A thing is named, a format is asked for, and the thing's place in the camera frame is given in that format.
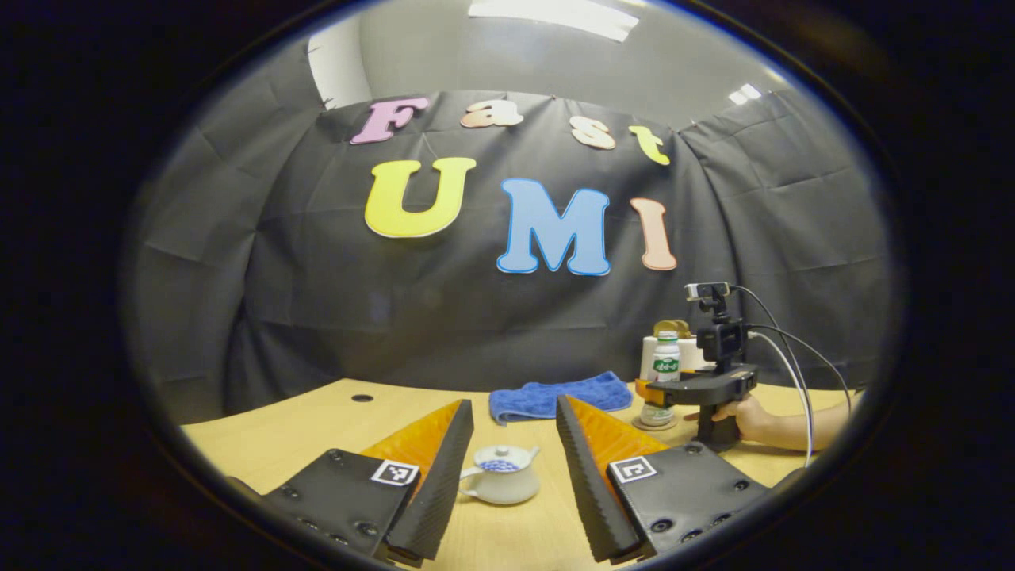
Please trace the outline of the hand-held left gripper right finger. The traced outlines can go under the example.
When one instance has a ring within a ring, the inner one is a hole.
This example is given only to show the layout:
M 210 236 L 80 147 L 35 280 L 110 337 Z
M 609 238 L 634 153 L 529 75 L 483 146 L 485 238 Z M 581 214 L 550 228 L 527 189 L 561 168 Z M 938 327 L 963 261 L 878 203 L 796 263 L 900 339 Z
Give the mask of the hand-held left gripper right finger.
M 595 561 L 678 554 L 771 492 L 702 443 L 664 445 L 572 395 L 555 422 Z

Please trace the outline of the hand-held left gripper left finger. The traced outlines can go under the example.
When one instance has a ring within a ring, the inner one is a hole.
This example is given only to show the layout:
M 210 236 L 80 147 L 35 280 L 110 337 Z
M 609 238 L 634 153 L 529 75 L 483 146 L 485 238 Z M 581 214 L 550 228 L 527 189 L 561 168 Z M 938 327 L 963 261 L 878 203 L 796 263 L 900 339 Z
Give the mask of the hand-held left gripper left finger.
M 439 551 L 473 429 L 457 399 L 363 451 L 327 449 L 260 500 L 331 545 L 419 566 Z

